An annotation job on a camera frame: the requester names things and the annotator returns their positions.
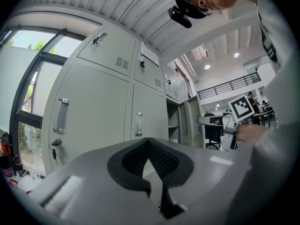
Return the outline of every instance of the cabinet door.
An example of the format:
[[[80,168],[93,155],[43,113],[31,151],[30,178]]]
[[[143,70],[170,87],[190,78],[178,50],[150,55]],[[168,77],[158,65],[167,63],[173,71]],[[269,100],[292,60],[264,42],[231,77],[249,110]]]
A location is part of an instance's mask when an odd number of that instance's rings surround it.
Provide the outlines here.
[[[165,97],[135,84],[131,138],[156,137],[168,140],[167,116]],[[137,135],[138,131],[142,132],[142,136]]]
[[[178,106],[179,111],[179,128],[180,128],[180,143],[183,145],[189,145],[189,128],[188,128],[188,118],[185,103]]]
[[[144,66],[140,66],[141,47],[139,47],[138,58],[135,67],[135,80],[146,84],[160,92],[164,90],[163,70],[148,58],[144,57]]]
[[[108,25],[95,37],[102,41],[93,45],[91,40],[78,57],[129,76],[135,38],[114,25]]]
[[[48,101],[52,115],[49,143],[43,151],[49,151],[56,138],[62,140],[62,145],[55,147],[58,166],[52,153],[48,157],[43,153],[43,159],[50,158],[53,171],[84,152],[124,141],[127,91],[128,82],[122,79],[78,63],[71,65],[55,101]],[[65,134],[53,128],[63,129]]]
[[[185,106],[187,108],[187,122],[189,123],[189,145],[197,148],[205,148],[204,126],[197,123],[197,116],[203,116],[199,96],[186,101]]]
[[[165,93],[166,95],[178,101],[178,85],[175,76],[175,71],[168,65],[164,67],[165,71]]]

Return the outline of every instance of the railing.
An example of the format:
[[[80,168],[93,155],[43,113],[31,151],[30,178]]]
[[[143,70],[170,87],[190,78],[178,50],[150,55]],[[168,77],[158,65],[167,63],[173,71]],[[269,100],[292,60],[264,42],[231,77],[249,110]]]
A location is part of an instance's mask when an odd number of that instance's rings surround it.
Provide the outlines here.
[[[238,79],[229,82],[225,82],[218,86],[201,90],[198,92],[198,94],[200,99],[205,99],[225,92],[233,91],[238,88],[242,88],[250,84],[257,83],[259,81],[261,81],[261,78],[259,77],[258,73],[252,73],[247,76],[240,77]]]

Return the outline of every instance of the open cabinet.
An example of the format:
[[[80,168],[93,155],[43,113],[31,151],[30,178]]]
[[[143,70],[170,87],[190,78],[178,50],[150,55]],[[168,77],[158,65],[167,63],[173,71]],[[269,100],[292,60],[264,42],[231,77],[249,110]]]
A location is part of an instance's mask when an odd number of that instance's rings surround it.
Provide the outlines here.
[[[180,143],[192,147],[205,148],[204,126],[197,124],[197,116],[202,115],[200,99],[195,96],[178,105],[180,121]]]
[[[180,122],[178,105],[167,99],[169,140],[180,143]]]

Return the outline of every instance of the cabinet handle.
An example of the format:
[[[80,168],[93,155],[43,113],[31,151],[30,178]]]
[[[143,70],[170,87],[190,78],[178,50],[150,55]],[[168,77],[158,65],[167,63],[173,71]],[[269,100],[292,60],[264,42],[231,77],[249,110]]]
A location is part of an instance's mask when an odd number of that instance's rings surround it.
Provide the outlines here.
[[[102,33],[101,36],[94,38],[93,43],[91,45],[97,44],[98,41],[103,42],[103,39],[107,36],[107,33]]]
[[[59,98],[58,100],[61,102],[60,111],[57,118],[57,125],[53,128],[53,132],[64,135],[66,134],[66,121],[70,100],[66,98]]]
[[[141,112],[136,112],[135,113],[135,121],[136,121],[136,132],[135,132],[135,136],[136,137],[140,137],[143,135],[142,132],[142,118],[143,118],[143,114]]]

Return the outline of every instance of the window frame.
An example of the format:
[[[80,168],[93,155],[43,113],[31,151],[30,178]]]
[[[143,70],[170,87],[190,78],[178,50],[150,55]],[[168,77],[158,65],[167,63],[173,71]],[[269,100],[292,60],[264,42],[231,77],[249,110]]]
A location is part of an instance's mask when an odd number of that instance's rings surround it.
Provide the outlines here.
[[[31,80],[34,76],[34,74],[37,72],[36,80],[38,79],[38,73],[40,71],[41,65],[43,62],[50,62],[59,66],[63,66],[64,63],[67,61],[68,58],[51,54],[49,53],[51,49],[63,38],[63,37],[69,37],[74,38],[77,40],[83,41],[86,37],[75,34],[72,32],[67,31],[67,29],[53,29],[53,28],[46,28],[46,27],[35,27],[35,26],[16,26],[16,27],[6,27],[3,31],[1,31],[1,38],[3,39],[5,35],[11,31],[11,33],[3,40],[2,44],[0,44],[0,49],[3,45],[6,45],[7,42],[20,30],[30,30],[30,31],[40,31],[40,32],[48,32],[48,33],[54,33],[54,37],[51,38],[44,47],[37,53],[37,55],[34,57],[34,59],[31,61],[29,66],[27,67],[19,85],[17,88],[17,91],[15,93],[14,101],[12,104],[12,109],[10,113],[10,121],[9,121],[9,137],[10,141],[12,143],[12,156],[19,156],[20,154],[20,148],[19,148],[19,122],[22,122],[24,124],[30,125],[35,128],[42,129],[42,123],[43,123],[43,117],[38,116],[36,114],[26,112],[21,110],[21,105],[24,102],[28,86],[31,83]],[[32,112],[32,105],[33,105],[33,99],[34,99],[34,91],[35,91],[36,83],[33,85],[33,91],[32,91],[32,98],[31,98],[31,112]],[[16,175],[16,169],[13,166],[14,175]]]
[[[175,66],[176,66],[176,72],[179,73],[183,77],[184,81],[186,82],[187,94],[190,96],[189,98],[192,98],[193,97],[193,91],[192,91],[192,87],[191,87],[191,84],[190,84],[189,80],[187,79],[185,74],[182,72],[182,70],[177,66],[176,63],[175,63]]]

